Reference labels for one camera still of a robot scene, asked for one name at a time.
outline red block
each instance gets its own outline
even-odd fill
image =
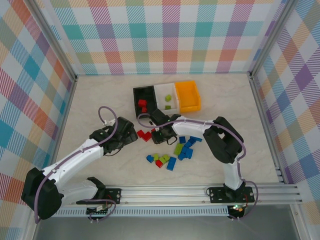
[[[164,164],[160,160],[157,160],[157,161],[155,161],[155,165],[157,165],[159,168],[161,168]]]
[[[145,140],[146,142],[148,142],[151,137],[152,137],[151,132],[147,131],[147,132],[143,135],[142,139]]]
[[[137,131],[136,134],[139,136],[139,138],[142,138],[145,135],[144,131],[142,130]]]
[[[139,106],[140,108],[146,107],[146,106],[147,106],[147,100],[140,99],[140,100],[138,101],[138,106]]]

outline white floor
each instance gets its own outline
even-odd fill
[[[134,110],[133,88],[195,80],[201,96],[201,111],[184,114],[193,119],[225,117],[244,138],[247,155],[241,160],[242,176],[257,183],[276,183],[278,177],[246,74],[153,74],[81,76],[78,80],[57,160],[79,147],[89,135],[103,127],[100,106],[109,106],[118,116],[143,129]],[[105,110],[109,120],[112,114]],[[205,141],[197,142],[192,159],[177,160],[174,170],[158,168],[146,160],[159,153],[174,156],[174,148],[152,140],[125,146],[116,156],[104,156],[89,164],[72,182],[96,177],[106,185],[178,185],[223,183],[223,163],[212,155]]]

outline white robotic arm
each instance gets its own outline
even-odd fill
[[[184,116],[178,117],[176,120],[193,120]],[[207,123],[213,123],[213,120],[207,120]],[[205,130],[209,129],[210,125],[197,124],[189,121],[175,122],[172,125],[172,129],[177,135],[194,136],[200,139],[204,139]],[[224,171],[224,184],[232,190],[237,190],[243,181],[240,179],[238,174],[237,159],[233,163],[223,164]]]
[[[152,140],[155,144],[162,143],[176,135],[189,135],[205,139],[213,155],[220,162],[224,163],[224,185],[230,191],[237,191],[240,187],[244,186],[244,182],[238,175],[237,165],[237,156],[242,148],[238,141],[230,137],[227,132],[213,128],[208,124],[190,122],[193,119],[185,118],[184,116],[174,114],[172,117],[168,117],[158,109],[151,114],[150,119],[157,126],[174,120],[180,120],[180,122],[174,122],[166,127],[160,127],[158,131],[152,132]],[[103,193],[105,189],[104,184],[94,177],[76,184],[67,184],[67,182],[88,164],[111,151],[120,150],[123,146],[138,139],[134,125],[131,122],[123,117],[119,117],[117,122],[118,127],[116,128],[114,136],[109,141],[100,145],[98,144],[110,136],[115,125],[107,126],[93,132],[89,139],[61,161],[45,167],[43,170],[33,168],[28,172],[21,198],[32,209],[34,209],[36,191],[40,183],[49,173],[52,173],[42,186],[38,197],[38,215],[41,219],[51,217],[61,206],[66,204],[84,199],[99,200],[105,198],[105,194]],[[206,122],[218,122],[222,126],[225,125],[226,128],[236,133],[238,137],[242,139],[237,131],[234,130],[223,117],[218,117],[214,121],[209,120]],[[81,153],[71,157],[61,165],[60,168],[55,169],[59,163],[79,150]]]

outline yellow bin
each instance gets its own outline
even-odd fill
[[[201,98],[195,81],[180,81],[174,85],[179,100],[180,113],[194,112],[201,109]]]

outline plaid backdrop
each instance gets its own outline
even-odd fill
[[[255,78],[290,183],[320,239],[320,0],[300,0]]]
[[[71,86],[23,0],[0,0],[1,240],[26,227],[24,180],[50,162]]]
[[[87,75],[247,72],[281,12],[268,15],[280,0],[37,2],[76,72]]]

